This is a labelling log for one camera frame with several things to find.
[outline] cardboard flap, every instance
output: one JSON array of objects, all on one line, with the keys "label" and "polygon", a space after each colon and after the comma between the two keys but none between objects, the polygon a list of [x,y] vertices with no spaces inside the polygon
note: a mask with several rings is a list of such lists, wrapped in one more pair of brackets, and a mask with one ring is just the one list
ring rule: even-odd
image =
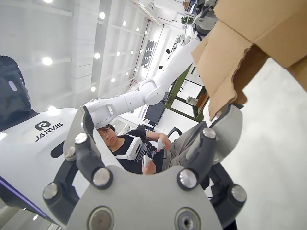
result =
[{"label": "cardboard flap", "polygon": [[220,0],[219,20],[287,68],[307,55],[307,0]]},{"label": "cardboard flap", "polygon": [[307,56],[288,68],[288,71],[307,91]]},{"label": "cardboard flap", "polygon": [[207,37],[201,41],[198,46],[193,50],[192,57],[194,59],[195,64],[197,65],[198,61],[201,58],[201,55],[203,54],[203,51],[207,45]]},{"label": "cardboard flap", "polygon": [[192,55],[195,59],[199,57],[196,68],[210,96],[212,120],[225,104],[236,99],[232,78],[251,43],[220,21],[205,41],[199,45],[204,48],[201,56],[199,46]]},{"label": "cardboard flap", "polygon": [[253,45],[246,53],[232,80],[234,89],[238,95],[235,100],[236,103],[246,103],[247,98],[243,93],[243,89],[259,72],[268,58],[269,57],[256,45]]}]

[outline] table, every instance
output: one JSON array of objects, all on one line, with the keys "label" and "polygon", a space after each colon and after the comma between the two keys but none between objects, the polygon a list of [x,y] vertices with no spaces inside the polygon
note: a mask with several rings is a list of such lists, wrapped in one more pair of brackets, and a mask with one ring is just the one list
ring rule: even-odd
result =
[{"label": "table", "polygon": [[[188,69],[186,71],[184,71],[173,83],[171,89],[170,89],[170,92],[168,93],[168,96],[167,96],[167,99],[166,99],[166,103],[165,103],[165,108],[171,110],[171,111],[174,111],[182,116],[185,116],[189,119],[192,119],[196,122],[201,122],[203,119],[204,119],[204,115],[203,115],[203,109],[204,109],[204,106],[206,105],[206,103],[208,102],[209,100],[209,96],[208,96],[208,93],[206,91],[206,88],[203,86],[200,90],[200,92],[198,93],[198,96],[196,97],[196,99],[198,99],[197,101],[197,104],[196,106],[194,105],[191,105],[191,104],[188,104],[185,99],[181,98],[181,97],[178,97],[177,94],[180,90],[180,87],[182,85],[182,83],[184,82],[185,80],[185,77],[187,76],[189,70],[190,70],[190,67],[188,67]],[[175,108],[172,108],[172,104],[174,102],[174,100],[177,99],[179,100],[180,102],[183,102],[185,104],[188,104],[190,106],[192,106],[193,108],[193,116],[190,116],[184,112],[181,112]]]}]

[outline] metal bolt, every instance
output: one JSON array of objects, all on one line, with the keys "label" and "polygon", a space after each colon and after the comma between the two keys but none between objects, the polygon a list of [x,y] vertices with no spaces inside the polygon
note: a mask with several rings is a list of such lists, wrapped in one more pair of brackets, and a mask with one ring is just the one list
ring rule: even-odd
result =
[{"label": "metal bolt", "polygon": [[107,207],[97,208],[90,216],[90,230],[111,230],[114,226],[114,214]]},{"label": "metal bolt", "polygon": [[44,199],[51,199],[55,197],[58,192],[57,185],[55,183],[48,184],[43,191],[43,198]]},{"label": "metal bolt", "polygon": [[64,157],[65,159],[71,159],[72,157],[75,156],[75,154],[76,154],[76,148],[71,146],[65,150]]},{"label": "metal bolt", "polygon": [[94,174],[93,183],[98,187],[102,187],[108,183],[110,177],[111,175],[107,168],[100,168]]},{"label": "metal bolt", "polygon": [[239,202],[244,202],[248,197],[245,189],[243,189],[242,186],[237,185],[237,184],[231,188],[231,194]]},{"label": "metal bolt", "polygon": [[189,169],[182,170],[179,174],[179,178],[181,184],[189,189],[194,188],[197,184],[195,174]]},{"label": "metal bolt", "polygon": [[82,144],[83,142],[86,141],[86,139],[88,138],[88,135],[86,133],[79,133],[76,138],[75,138],[75,142],[76,144]]},{"label": "metal bolt", "polygon": [[198,214],[191,208],[182,208],[175,217],[176,230],[199,230],[201,221]]},{"label": "metal bolt", "polygon": [[214,139],[216,133],[213,129],[206,127],[203,129],[203,135],[205,135],[207,138]]}]

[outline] black robot head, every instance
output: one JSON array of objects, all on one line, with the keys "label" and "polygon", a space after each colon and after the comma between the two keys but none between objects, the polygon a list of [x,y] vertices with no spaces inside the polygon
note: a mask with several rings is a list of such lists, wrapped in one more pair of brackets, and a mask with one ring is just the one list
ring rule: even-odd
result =
[{"label": "black robot head", "polygon": [[31,102],[17,63],[8,56],[0,56],[0,124],[11,115],[28,111]]}]

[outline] gray pants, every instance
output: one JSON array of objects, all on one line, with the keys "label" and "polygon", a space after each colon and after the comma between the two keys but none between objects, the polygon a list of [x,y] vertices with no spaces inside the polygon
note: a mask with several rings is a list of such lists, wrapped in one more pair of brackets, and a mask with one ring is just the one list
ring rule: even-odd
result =
[{"label": "gray pants", "polygon": [[204,121],[187,130],[171,143],[170,149],[164,152],[162,171],[175,165],[184,166],[187,161],[186,154],[197,137],[203,123]]}]

